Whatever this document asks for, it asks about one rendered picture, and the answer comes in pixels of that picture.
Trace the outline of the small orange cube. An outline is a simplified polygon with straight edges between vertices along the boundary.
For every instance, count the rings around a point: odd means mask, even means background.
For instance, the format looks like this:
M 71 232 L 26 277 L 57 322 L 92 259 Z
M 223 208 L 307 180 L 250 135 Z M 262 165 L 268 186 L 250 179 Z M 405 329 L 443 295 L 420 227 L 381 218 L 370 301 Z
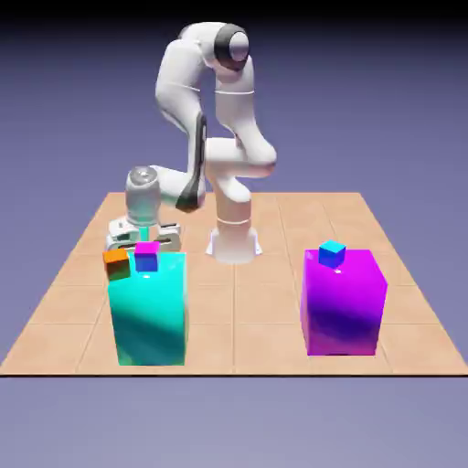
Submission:
M 131 275 L 129 256 L 125 249 L 106 250 L 102 253 L 102 259 L 110 282 L 125 279 Z

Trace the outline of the small cyan cube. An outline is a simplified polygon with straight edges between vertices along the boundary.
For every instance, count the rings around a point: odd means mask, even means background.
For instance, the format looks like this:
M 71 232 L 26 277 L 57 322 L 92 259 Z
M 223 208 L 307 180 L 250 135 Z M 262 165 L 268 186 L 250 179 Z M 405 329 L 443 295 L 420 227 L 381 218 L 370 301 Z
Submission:
M 332 269 L 338 268 L 345 260 L 346 245 L 332 239 L 320 245 L 318 261 Z

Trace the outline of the large cyan box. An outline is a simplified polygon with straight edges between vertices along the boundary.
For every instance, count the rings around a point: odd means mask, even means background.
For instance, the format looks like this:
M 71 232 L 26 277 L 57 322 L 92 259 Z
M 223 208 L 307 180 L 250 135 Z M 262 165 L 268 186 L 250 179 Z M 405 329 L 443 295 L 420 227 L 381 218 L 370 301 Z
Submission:
M 161 253 L 158 270 L 109 283 L 108 296 L 121 366 L 182 366 L 186 360 L 188 305 L 186 255 Z

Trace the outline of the small magenta cube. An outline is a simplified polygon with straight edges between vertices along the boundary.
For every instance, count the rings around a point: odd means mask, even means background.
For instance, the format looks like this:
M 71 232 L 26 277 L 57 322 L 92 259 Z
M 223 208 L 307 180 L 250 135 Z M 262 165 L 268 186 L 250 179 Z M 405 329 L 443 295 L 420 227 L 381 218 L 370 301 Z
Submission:
M 158 269 L 158 241 L 140 241 L 134 249 L 135 269 L 138 272 L 152 272 Z

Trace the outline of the large magenta box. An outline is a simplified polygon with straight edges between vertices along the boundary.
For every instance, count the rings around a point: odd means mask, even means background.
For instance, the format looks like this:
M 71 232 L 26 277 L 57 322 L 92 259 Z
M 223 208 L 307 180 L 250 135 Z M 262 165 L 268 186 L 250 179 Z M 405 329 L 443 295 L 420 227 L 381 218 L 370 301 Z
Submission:
M 309 356 L 373 356 L 388 283 L 370 250 L 348 250 L 332 269 L 303 254 L 300 320 Z

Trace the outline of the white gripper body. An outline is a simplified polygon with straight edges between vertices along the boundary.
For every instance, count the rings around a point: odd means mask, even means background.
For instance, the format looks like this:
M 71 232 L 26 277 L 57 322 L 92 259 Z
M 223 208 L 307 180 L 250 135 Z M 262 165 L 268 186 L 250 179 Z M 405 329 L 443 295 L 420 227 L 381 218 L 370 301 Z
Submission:
M 177 223 L 137 227 L 126 217 L 120 217 L 109 223 L 105 249 L 134 251 L 139 241 L 157 241 L 160 251 L 180 251 L 180 234 L 181 227 Z

